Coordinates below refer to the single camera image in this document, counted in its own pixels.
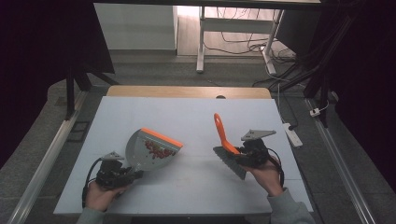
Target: wall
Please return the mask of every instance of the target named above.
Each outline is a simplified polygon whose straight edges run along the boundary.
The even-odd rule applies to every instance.
[[[108,49],[177,48],[177,7],[94,5]]]

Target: metal rail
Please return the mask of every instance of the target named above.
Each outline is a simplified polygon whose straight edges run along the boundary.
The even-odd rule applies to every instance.
[[[307,103],[309,109],[313,108],[308,99],[305,99],[305,102]],[[330,133],[329,129],[323,126],[323,123],[319,119],[316,119],[315,123],[326,145],[326,148],[329,150],[330,156],[332,157],[332,162],[334,163],[338,174],[343,180],[346,191],[349,194],[351,201],[355,205],[359,217],[361,218],[361,223],[375,224],[375,217],[373,216],[369,205],[365,201],[358,184],[355,182],[352,174],[349,172],[349,169],[347,168],[347,163],[344,161],[340,150],[332,139],[332,134]]]
[[[62,147],[64,146],[64,142],[66,141],[67,136],[69,135],[74,123],[76,122],[79,111],[87,94],[88,93],[85,91],[81,91],[79,93],[78,98],[76,99],[75,112],[71,116],[70,120],[64,120],[64,122],[62,123],[61,127],[53,138],[46,155],[38,165],[35,174],[33,175],[25,192],[22,194],[20,201],[15,207],[7,224],[20,224],[24,223],[24,221],[26,220],[27,216],[32,210],[38,194],[40,193],[41,189],[44,186],[44,183],[46,182],[53,163],[55,163],[56,159],[58,158],[58,155],[61,152]]]

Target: metal stand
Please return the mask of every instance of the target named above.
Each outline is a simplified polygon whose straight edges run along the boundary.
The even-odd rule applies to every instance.
[[[65,120],[70,120],[75,112],[75,95],[74,95],[74,81],[82,91],[89,91],[91,89],[91,82],[87,74],[83,71],[90,71],[94,76],[99,77],[104,82],[110,85],[120,85],[119,82],[111,79],[105,74],[98,72],[95,68],[88,64],[80,66],[71,66],[66,76],[66,95],[67,95],[67,112]]]
[[[223,19],[223,18],[206,18],[205,7],[200,7],[200,39],[197,56],[197,73],[204,72],[205,46],[204,33],[207,32],[229,32],[229,33],[254,33],[270,35],[265,49],[262,49],[262,56],[270,75],[275,75],[276,70],[269,56],[271,45],[275,38],[277,26],[283,10],[279,10],[274,21],[254,21],[243,19]]]
[[[340,28],[340,31],[337,32],[335,37],[332,40],[332,43],[328,47],[327,51],[325,52],[323,58],[319,62],[319,64],[308,71],[307,73],[293,78],[290,82],[282,85],[279,90],[280,91],[285,91],[286,89],[312,77],[308,85],[304,89],[304,97],[306,98],[313,98],[317,94],[318,90],[321,89],[320,91],[320,104],[319,108],[325,108],[328,102],[328,90],[329,90],[329,74],[325,72],[325,69],[328,66],[329,60],[332,58],[334,52],[336,51],[338,45],[340,44],[341,40],[347,33],[350,25],[352,22],[355,20],[357,13],[348,13],[344,20],[342,21],[342,25]],[[323,109],[320,111],[319,118],[321,122],[323,123],[323,126],[327,128],[327,123],[326,123],[326,109]]]

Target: orange brush handle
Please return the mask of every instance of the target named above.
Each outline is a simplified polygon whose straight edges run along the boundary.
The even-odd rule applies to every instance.
[[[218,133],[220,136],[221,140],[221,145],[229,152],[232,152],[233,154],[239,154],[239,151],[229,143],[225,137],[225,132],[224,132],[224,127],[221,122],[221,118],[218,113],[215,114],[215,124],[216,128],[218,129]]]

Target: sleeve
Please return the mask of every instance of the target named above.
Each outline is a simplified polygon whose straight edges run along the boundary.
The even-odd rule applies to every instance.
[[[104,212],[85,207],[77,221],[77,224],[99,224],[105,216]]]
[[[287,188],[276,197],[267,197],[273,212],[271,224],[314,224],[315,220],[309,214],[304,203],[297,203],[291,197]]]

